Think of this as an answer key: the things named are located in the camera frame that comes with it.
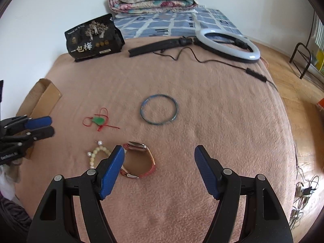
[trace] bed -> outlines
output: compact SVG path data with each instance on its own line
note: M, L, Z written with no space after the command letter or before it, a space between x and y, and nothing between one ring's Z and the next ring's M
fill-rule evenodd
M199 144L239 175L263 173L289 216L296 176L294 142L276 89L239 69L198 63L190 51L184 51L178 61L153 53L129 58L127 52L167 39L161 36L194 35L198 27L240 33L238 29L220 11L204 8L197 8L197 13L118 19L115 24L125 38L121 53L79 63L64 54L46 76L63 96L51 112L56 135L37 142L31 159L24 159L21 166L16 194L28 214L34 215L55 175L79 176L89 168L87 152L96 147L95 141L102 140L112 150L134 140L150 148L157 169L139 180L119 176L112 194L102 202L118 242L203 241L217 202L207 193L194 162ZM191 47L200 60L224 61ZM178 51L167 52L175 56ZM255 64L225 61L250 67L272 81L261 60ZM163 126L147 124L139 114L142 101L158 93L172 96L179 105L176 120ZM82 124L84 117L101 107L108 109L109 123L120 129L98 132ZM147 114L157 116L156 107L148 108ZM89 242L78 198L75 202L81 239ZM231 242L239 237L244 205L241 199Z

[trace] silver screw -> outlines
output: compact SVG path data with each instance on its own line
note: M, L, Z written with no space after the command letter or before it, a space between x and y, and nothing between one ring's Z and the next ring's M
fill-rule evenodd
M232 173L233 173L233 172L232 172L231 169L228 169L228 168L224 169L224 174L226 174L226 175L231 175Z
M57 175L54 177L54 181L59 181L62 179L62 175Z
M264 181L265 180L265 176L262 175L262 174L259 174L258 175L258 179L261 180L261 181Z
M96 170L95 169L89 169L86 174L87 175L94 175L96 173Z

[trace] pink blanket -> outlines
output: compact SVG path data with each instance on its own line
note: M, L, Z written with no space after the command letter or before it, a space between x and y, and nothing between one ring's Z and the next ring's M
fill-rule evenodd
M157 164L156 171L143 179L119 175L111 195L102 202L118 242L203 241L217 201L207 193L195 165L193 152L198 144L239 175L263 173L289 215L294 144L278 92L242 70L215 62L200 64L189 51L178 61L153 53L128 57L128 49L161 39L128 39L121 53L79 63L68 54L57 59L47 75L63 94L51 113L56 135L37 142L31 160L24 159L17 185L17 196L31 216L55 175L79 176L89 168L87 152L96 147L96 140L109 149L127 141L142 142ZM250 67L271 79L261 61L242 64L192 48L200 60ZM177 100L179 114L174 122L154 126L141 119L142 101L157 93ZM170 112L168 105L162 107L157 101L145 112L150 118L161 118ZM95 126L82 125L84 117L101 107L108 109L110 124L120 130L105 127L97 132ZM232 241L238 239L244 205L242 198ZM81 239L88 242L78 205L76 216Z

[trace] black snack package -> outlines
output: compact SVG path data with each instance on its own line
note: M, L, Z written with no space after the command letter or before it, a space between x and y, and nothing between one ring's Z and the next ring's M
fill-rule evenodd
M120 52L125 44L112 14L92 19L65 32L66 47L75 61Z

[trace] pearl bracelet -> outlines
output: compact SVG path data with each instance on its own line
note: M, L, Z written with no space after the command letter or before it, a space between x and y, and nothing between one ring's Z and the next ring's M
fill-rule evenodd
M95 162L95 157L99 151L103 151L107 154L107 157L110 156L111 151L109 151L106 147L102 146L102 141L97 142L99 147L95 148L93 152L88 152L88 156L90 157L90 168L94 169L94 162Z

